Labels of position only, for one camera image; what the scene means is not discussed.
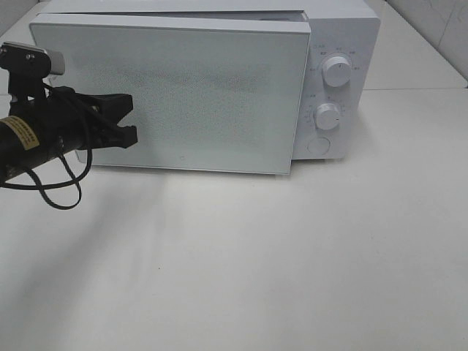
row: label sticker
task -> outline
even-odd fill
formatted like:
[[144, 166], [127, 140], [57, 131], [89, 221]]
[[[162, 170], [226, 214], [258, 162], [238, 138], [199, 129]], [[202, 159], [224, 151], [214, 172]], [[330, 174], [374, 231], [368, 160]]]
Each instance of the label sticker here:
[[5, 123], [16, 134], [26, 151], [39, 146], [39, 139], [31, 127], [21, 118], [9, 116], [0, 119], [0, 122]]

